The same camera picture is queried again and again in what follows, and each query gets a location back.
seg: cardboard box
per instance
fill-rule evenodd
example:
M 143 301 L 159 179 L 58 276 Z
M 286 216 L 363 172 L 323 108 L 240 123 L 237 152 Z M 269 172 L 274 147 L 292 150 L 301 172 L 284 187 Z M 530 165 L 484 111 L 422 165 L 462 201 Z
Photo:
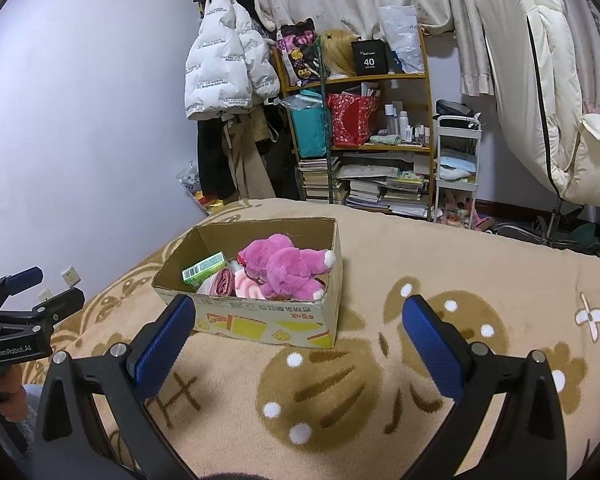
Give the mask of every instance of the cardboard box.
M 196 294 L 182 280 L 182 270 L 224 252 L 231 260 L 254 240 L 281 233 L 299 249 L 331 249 L 337 261 L 331 272 L 319 276 L 326 284 L 324 297 L 313 303 L 298 301 L 246 300 Z M 167 259 L 152 282 L 164 303 L 177 294 L 187 294 L 196 305 L 199 332 L 306 348 L 333 348 L 335 344 L 342 253 L 338 224 L 333 218 L 288 218 L 207 224 L 193 229 Z

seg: human hand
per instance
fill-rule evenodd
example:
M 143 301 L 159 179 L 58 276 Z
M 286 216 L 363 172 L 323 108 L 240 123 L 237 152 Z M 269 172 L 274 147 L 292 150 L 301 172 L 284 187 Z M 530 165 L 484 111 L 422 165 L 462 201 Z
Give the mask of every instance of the human hand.
M 9 422 L 22 422 L 29 409 L 25 402 L 26 393 L 22 387 L 22 366 L 13 365 L 0 378 L 0 393 L 5 399 L 0 403 L 0 414 Z

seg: blue gripper pad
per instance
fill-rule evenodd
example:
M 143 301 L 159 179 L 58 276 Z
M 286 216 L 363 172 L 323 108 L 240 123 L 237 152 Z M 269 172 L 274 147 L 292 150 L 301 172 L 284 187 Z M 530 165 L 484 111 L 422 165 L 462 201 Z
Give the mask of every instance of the blue gripper pad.
M 127 361 L 127 371 L 134 380 L 138 399 L 151 399 L 160 392 L 195 322 L 193 300 L 181 294 L 171 301 L 155 322 L 145 325 L 132 341 L 132 348 L 136 344 L 141 350 L 144 348 L 137 359 Z
M 15 296 L 32 286 L 42 283 L 42 277 L 42 270 L 39 267 L 31 267 L 13 276 L 8 276 L 4 280 L 4 288 L 7 290 L 7 294 Z
M 402 307 L 402 325 L 436 383 L 440 395 L 458 402 L 464 390 L 462 367 L 438 330 L 442 325 L 440 318 L 422 297 L 411 296 L 404 301 Z

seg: chair backrest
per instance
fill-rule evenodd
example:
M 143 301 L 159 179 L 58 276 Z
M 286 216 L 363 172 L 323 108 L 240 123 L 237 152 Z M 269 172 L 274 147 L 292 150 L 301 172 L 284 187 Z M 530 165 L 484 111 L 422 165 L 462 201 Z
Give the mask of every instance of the chair backrest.
M 562 0 L 476 0 L 509 149 L 562 196 L 582 116 L 573 37 Z

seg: white rolling cart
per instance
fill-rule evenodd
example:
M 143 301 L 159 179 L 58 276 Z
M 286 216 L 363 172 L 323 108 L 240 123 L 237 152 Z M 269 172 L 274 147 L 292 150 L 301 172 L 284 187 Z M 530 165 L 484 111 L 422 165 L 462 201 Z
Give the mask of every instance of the white rolling cart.
M 453 121 L 465 121 L 467 128 L 451 128 L 449 126 L 443 126 L 443 123 Z M 433 221 L 438 221 L 438 202 L 440 200 L 440 189 L 456 189 L 460 191 L 468 191 L 471 193 L 472 205 L 471 205 L 471 216 L 469 218 L 469 226 L 474 224 L 475 217 L 475 198 L 478 192 L 478 171 L 480 170 L 480 141 L 482 140 L 482 125 L 478 119 L 472 117 L 461 117 L 461 116 L 440 116 L 436 121 L 436 143 L 437 143 L 437 155 L 440 157 L 442 138 L 443 137 L 458 137 L 461 139 L 469 139 L 475 141 L 475 181 L 474 182 L 453 182 L 449 180 L 442 180 L 438 177 L 438 171 L 436 171 L 436 206 L 435 215 Z

